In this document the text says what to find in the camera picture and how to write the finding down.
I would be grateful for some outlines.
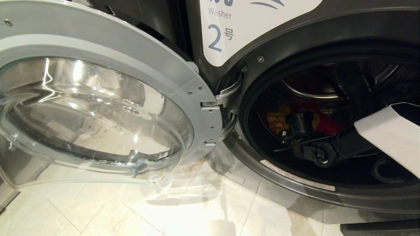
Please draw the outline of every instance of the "tiled floor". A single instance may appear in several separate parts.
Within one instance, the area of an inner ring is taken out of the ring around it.
[[[63,202],[19,194],[0,236],[342,236],[213,171],[183,166],[166,195],[130,204]]]

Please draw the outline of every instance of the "washing machine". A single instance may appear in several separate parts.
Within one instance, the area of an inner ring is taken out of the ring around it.
[[[417,1],[0,0],[0,16],[0,174],[19,191],[139,201],[207,155],[324,223],[419,218],[415,169],[368,132],[387,110],[418,125]]]

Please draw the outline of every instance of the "screw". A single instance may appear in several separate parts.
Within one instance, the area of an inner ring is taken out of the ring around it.
[[[259,62],[259,63],[264,62],[264,57],[263,56],[258,56],[257,57],[257,62]]]
[[[12,26],[12,22],[10,22],[10,20],[8,20],[8,19],[5,19],[4,23],[8,26]]]

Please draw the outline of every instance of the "number 2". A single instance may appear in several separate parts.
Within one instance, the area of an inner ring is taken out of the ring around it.
[[[221,32],[220,32],[220,29],[219,29],[219,27],[217,26],[217,25],[213,25],[213,24],[211,24],[211,25],[209,25],[209,29],[211,29],[211,28],[215,28],[216,29],[216,31],[217,31],[217,37],[216,37],[216,39],[209,45],[209,48],[210,49],[213,49],[213,50],[216,50],[216,51],[219,51],[219,52],[221,52],[222,50],[220,49],[220,48],[217,48],[217,47],[215,47],[215,45],[219,42],[219,40],[220,40],[220,36],[221,36]]]

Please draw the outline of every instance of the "washer door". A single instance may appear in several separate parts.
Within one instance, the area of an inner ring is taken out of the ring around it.
[[[0,174],[15,189],[154,197],[219,139],[210,88],[138,28],[55,0],[0,0],[0,16]]]

